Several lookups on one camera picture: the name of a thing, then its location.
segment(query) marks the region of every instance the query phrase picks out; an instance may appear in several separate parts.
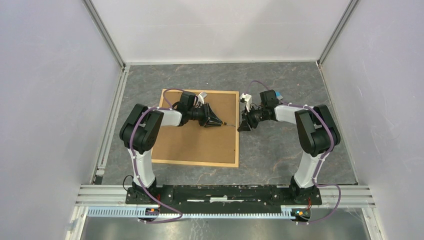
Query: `marble-patterned floor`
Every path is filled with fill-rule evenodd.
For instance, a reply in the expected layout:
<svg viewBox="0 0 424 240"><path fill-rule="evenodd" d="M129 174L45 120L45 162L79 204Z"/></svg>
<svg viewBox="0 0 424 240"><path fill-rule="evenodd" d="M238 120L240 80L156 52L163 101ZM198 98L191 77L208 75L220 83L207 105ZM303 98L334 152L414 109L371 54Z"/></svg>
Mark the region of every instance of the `marble-patterned floor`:
<svg viewBox="0 0 424 240"><path fill-rule="evenodd" d="M314 62L214 63L131 66L107 160L103 185L120 185L133 174L130 156L119 131L134 105L158 106L162 89L246 90L261 80L279 91L285 101L326 104L331 108L323 79ZM253 83L254 103L265 89ZM261 122L239 135L239 168L154 163L158 184L289 184L302 156L296 127L275 121ZM354 184L349 155L342 140L327 157L319 183Z"/></svg>

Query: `white enclosure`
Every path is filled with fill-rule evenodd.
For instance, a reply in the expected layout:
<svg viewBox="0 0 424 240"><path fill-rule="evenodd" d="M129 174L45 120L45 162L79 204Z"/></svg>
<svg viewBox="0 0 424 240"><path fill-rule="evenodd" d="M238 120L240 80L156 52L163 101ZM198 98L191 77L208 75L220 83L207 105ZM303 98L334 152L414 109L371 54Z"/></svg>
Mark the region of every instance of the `white enclosure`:
<svg viewBox="0 0 424 240"><path fill-rule="evenodd" d="M424 2L407 2L360 1L323 64L358 179L394 240L424 234Z"/></svg>
<svg viewBox="0 0 424 240"><path fill-rule="evenodd" d="M127 63L316 61L349 0L93 0Z"/></svg>
<svg viewBox="0 0 424 240"><path fill-rule="evenodd" d="M0 6L0 239L63 239L76 224L69 222L80 186L90 184L103 136L114 132L108 119L122 98L125 66L277 61L318 61L383 236L424 235L423 2L2 0ZM374 226L377 220L365 219Z"/></svg>
<svg viewBox="0 0 424 240"><path fill-rule="evenodd" d="M63 239L120 67L82 2L0 6L0 239Z"/></svg>

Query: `wire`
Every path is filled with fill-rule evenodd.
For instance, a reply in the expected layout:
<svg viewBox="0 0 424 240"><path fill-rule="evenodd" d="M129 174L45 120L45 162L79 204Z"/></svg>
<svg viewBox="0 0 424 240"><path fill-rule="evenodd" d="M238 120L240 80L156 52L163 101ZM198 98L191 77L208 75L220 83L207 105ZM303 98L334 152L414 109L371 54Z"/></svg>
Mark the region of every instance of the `wire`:
<svg viewBox="0 0 424 240"><path fill-rule="evenodd" d="M169 90L177 90L177 91L181 91L181 92L186 92L186 91L184 91L184 90L182 90L182 89L179 89L179 88L168 88L168 89L166 89L165 91L163 91L163 93L162 93L162 96L163 96L163 99L165 100L165 102L168 104L168 106L171 108L172 107L172 104L171 104L171 102L168 100L168 98L165 96L165 93L166 92L168 92Z"/></svg>
<svg viewBox="0 0 424 240"><path fill-rule="evenodd" d="M249 89L251 88L252 83L258 83L258 84L264 86L266 88L266 90L270 90L270 88L267 85L265 85L265 83L263 83L263 82L261 82L259 80L253 80L247 86L246 91L244 92L245 94L248 94L249 93Z"/></svg>
<svg viewBox="0 0 424 240"><path fill-rule="evenodd" d="M174 102L173 104L172 104L172 109L174 109L178 104L179 104L180 102L179 101L176 101L176 102Z"/></svg>
<svg viewBox="0 0 424 240"><path fill-rule="evenodd" d="M171 207L171 206L166 205L165 203L156 199L152 194L150 194L150 192L147 190L146 186L144 185L143 181L140 179L139 170L137 168L136 151L133 148L133 141L134 141L134 136L136 135L137 128L139 127L139 125L142 122L142 120L144 119L144 117L146 117L147 114L150 111L153 111L153 110L170 111L172 109L171 108L164 108L164 107L151 107L151 108L147 109L145 112L143 112L141 114L140 118L138 119L137 123L135 124L134 129L132 130L131 137L129 138L129 149L131 150L131 153L132 153L131 160L132 160L132 164L133 164L133 168L134 168L134 175L135 175L135 178L137 178L138 182L140 183L140 186L143 188L143 191L149 196L149 198L151 198L157 204L164 206L165 208L179 214L179 216L171 218L171 219L165 219L165 220L160 220L160 221L144 221L145 224L162 224L162 223L170 223L170 222L177 221L178 219L183 217L183 213L180 212L179 210Z"/></svg>
<svg viewBox="0 0 424 240"><path fill-rule="evenodd" d="M246 94L249 92L249 88L250 88L250 86L251 86L251 84L253 83L253 82L255 82L255 83L259 83L259 84L261 84L262 86L264 86L267 90L270 90L269 88L268 88L268 86L266 86L263 82L261 82L261 81L258 81L258 80L253 80L253 81L251 81L250 83L249 83L249 85L247 86L247 89L246 89ZM327 219L327 218L329 218L331 215L333 215L335 212L336 212L336 210L337 210L337 208L339 207L339 204L340 204L340 200L342 199L342 190L340 189L340 186L339 185L337 185L337 184L335 184L335 183L328 183L328 184L318 184L317 182L316 182L316 178L317 178L317 175L318 175L318 173L320 172L320 169L321 169L321 165L322 165L322 163L323 163L323 161L324 161L324 159L327 157L327 155L328 154L330 154L330 152L334 149L334 138L333 138L333 135L332 135L332 133L331 133L331 131L330 131L330 129L329 129L329 127L327 126L327 124L324 122L324 120L321 118L321 116L312 108L312 107L310 107L310 106L308 106L308 105L297 105L297 104L292 104L291 102L284 102L282 99L280 99L279 100L282 104L284 104L284 105L286 105L286 106L289 106L289 107L296 107L296 108L302 108L302 109L307 109L307 110L310 110L311 112L312 112L312 114L313 115L315 115L315 117L319 120L319 122L321 123L321 125L322 125L322 127L325 129L325 131L327 132L327 134L328 134L328 137L329 137L329 139L330 139L330 147L327 149L327 151L325 151L320 157L319 157L319 161L318 161L318 164L316 165L316 168L315 168L315 171L313 172L313 175L312 175L312 183L313 183L313 185L314 186L316 186L317 188L324 188L324 187L329 187L329 186L334 186L334 187L336 187L337 188L337 190L338 190L338 199L337 199L337 202L335 203L335 206L334 206L334 208L331 210L331 212L327 215L327 216L325 216L325 217L322 217L322 218L320 218L320 219L317 219L317 220L313 220L313 221L310 221L310 222L296 222L296 224L301 224L301 225L309 225L309 224L313 224L313 223L318 223L318 222L321 222L322 220L325 220L325 219Z"/></svg>
<svg viewBox="0 0 424 240"><path fill-rule="evenodd" d="M307 198L307 207L306 207L306 211L308 211L309 209L311 209L312 207L312 203L311 203L311 197Z"/></svg>
<svg viewBox="0 0 424 240"><path fill-rule="evenodd" d="M229 124L228 122L223 122L221 126L230 126L230 127L236 127L236 125Z"/></svg>
<svg viewBox="0 0 424 240"><path fill-rule="evenodd" d="M125 189L125 191L127 191L127 192L128 192L128 189L127 189L127 188L125 188L124 183L125 183L125 180L127 180L127 178L128 178L128 177L131 177L131 178L132 178L132 180L134 180L134 177L133 177L133 175L131 175L131 174L126 175L126 176L123 178L123 181L122 181L122 187L123 187L123 189Z"/></svg>
<svg viewBox="0 0 424 240"><path fill-rule="evenodd" d="M311 218L311 217L306 218L306 217L304 217L304 216L302 216L302 215L299 215L299 217L300 217L300 218L302 218L302 219L304 219L304 220L306 220L306 221L309 221L309 219Z"/></svg>

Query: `brown board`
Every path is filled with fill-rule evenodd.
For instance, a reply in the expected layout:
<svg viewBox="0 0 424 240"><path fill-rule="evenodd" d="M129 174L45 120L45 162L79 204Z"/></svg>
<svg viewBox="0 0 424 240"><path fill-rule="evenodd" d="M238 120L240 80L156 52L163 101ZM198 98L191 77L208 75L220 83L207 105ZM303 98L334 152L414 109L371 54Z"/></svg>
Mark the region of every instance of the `brown board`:
<svg viewBox="0 0 424 240"><path fill-rule="evenodd" d="M163 126L159 130L151 152L153 163L183 164L214 167L239 167L239 92L214 90L188 90L204 99L223 122L234 125L201 127L198 121L189 120L183 126ZM181 92L169 90L166 98L173 104L180 100ZM163 94L160 107L168 108Z"/></svg>

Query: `black mounting plate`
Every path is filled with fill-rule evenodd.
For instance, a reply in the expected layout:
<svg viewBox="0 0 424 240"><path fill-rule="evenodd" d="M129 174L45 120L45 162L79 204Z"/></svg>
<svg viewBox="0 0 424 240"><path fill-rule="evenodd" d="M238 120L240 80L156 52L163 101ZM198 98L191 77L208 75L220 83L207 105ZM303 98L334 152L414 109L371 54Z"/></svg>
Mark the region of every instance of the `black mounting plate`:
<svg viewBox="0 0 424 240"><path fill-rule="evenodd" d="M281 213L281 205L305 206L309 197L312 205L323 204L318 188L295 202L289 186L281 185L163 185L151 187L149 192L183 214ZM133 187L128 188L125 203L155 204L144 192ZM161 207L160 212L173 213L166 207Z"/></svg>

